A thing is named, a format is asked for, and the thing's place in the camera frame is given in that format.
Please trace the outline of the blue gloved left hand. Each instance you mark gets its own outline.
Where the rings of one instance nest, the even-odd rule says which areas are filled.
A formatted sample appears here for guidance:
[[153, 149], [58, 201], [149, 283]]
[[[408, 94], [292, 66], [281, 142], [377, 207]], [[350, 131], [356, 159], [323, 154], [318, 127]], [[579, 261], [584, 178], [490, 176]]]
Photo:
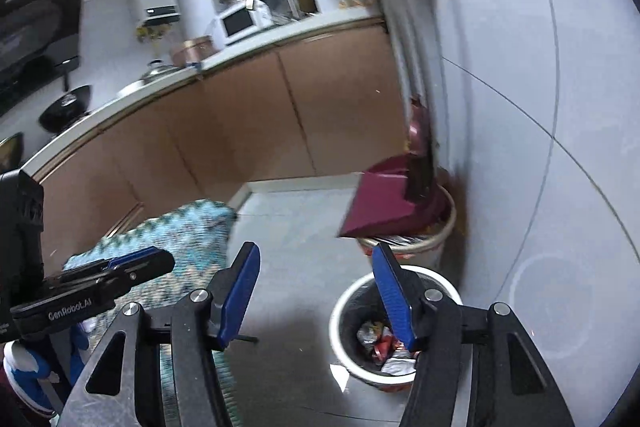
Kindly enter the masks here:
[[38, 416], [51, 419], [61, 413], [68, 395], [60, 385], [74, 387], [89, 356], [89, 338], [84, 324], [52, 335], [52, 353], [41, 346], [27, 347], [11, 340], [3, 347], [3, 370], [17, 398]]

